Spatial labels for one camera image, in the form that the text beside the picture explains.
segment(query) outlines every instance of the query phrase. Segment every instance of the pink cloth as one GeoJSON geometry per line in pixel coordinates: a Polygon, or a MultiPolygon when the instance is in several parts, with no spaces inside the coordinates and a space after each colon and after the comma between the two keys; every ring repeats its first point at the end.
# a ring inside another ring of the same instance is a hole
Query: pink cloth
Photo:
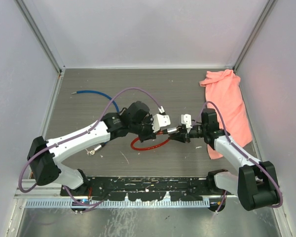
{"type": "MultiPolygon", "coordinates": [[[[207,72],[205,80],[199,84],[206,87],[206,101],[212,101],[217,105],[226,124],[227,131],[241,147],[244,147],[252,141],[252,136],[239,82],[240,77],[236,76],[233,70],[225,70],[223,72],[207,72]]],[[[217,119],[220,123],[220,128],[222,128],[222,121],[219,116],[217,119]]],[[[222,157],[221,154],[214,151],[210,146],[207,146],[207,150],[211,159],[222,157]]]]}

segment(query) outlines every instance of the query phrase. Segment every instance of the white panel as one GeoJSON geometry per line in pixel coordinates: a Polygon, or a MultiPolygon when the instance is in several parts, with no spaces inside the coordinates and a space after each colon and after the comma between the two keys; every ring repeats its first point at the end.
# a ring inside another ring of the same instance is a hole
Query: white panel
{"type": "Polygon", "coordinates": [[[276,167],[296,231],[296,0],[276,3],[239,75],[262,158],[276,167]]]}
{"type": "Polygon", "coordinates": [[[0,0],[0,236],[57,73],[12,0],[0,0]]]}
{"type": "Polygon", "coordinates": [[[67,68],[212,68],[235,64],[266,0],[25,3],[67,68]]]}

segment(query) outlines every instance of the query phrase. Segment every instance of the white wall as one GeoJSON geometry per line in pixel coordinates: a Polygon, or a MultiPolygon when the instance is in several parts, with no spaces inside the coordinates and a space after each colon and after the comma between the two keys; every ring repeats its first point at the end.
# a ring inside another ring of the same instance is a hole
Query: white wall
{"type": "Polygon", "coordinates": [[[267,1],[24,2],[67,68],[221,68],[235,64],[267,1]]]}
{"type": "Polygon", "coordinates": [[[56,70],[16,3],[0,0],[0,236],[56,80],[56,70]]]}
{"type": "Polygon", "coordinates": [[[296,228],[296,0],[280,0],[239,69],[261,154],[277,169],[296,228]]]}

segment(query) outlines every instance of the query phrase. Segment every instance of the red hose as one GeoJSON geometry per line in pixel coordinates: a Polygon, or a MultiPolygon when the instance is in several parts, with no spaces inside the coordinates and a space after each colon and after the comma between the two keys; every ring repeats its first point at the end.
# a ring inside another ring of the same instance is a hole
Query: red hose
{"type": "Polygon", "coordinates": [[[157,145],[154,145],[154,146],[151,146],[151,147],[143,147],[143,148],[134,147],[134,144],[135,144],[136,142],[138,142],[138,141],[139,141],[139,138],[138,138],[138,137],[135,138],[135,139],[132,141],[132,143],[130,144],[130,147],[131,147],[133,150],[136,150],[136,151],[148,151],[148,150],[152,150],[152,149],[156,149],[156,148],[158,148],[158,147],[161,147],[161,146],[167,144],[170,140],[167,139],[167,140],[165,140],[164,142],[161,142],[160,144],[157,144],[157,145]]]}

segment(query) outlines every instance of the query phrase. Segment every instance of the scratch on table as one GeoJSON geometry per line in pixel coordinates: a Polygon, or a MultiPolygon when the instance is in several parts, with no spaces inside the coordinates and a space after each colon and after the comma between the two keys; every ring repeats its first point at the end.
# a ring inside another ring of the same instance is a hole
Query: scratch on table
{"type": "Polygon", "coordinates": [[[127,163],[129,164],[128,159],[127,159],[126,156],[123,154],[123,152],[120,152],[120,153],[125,157],[125,160],[126,160],[127,163]]]}

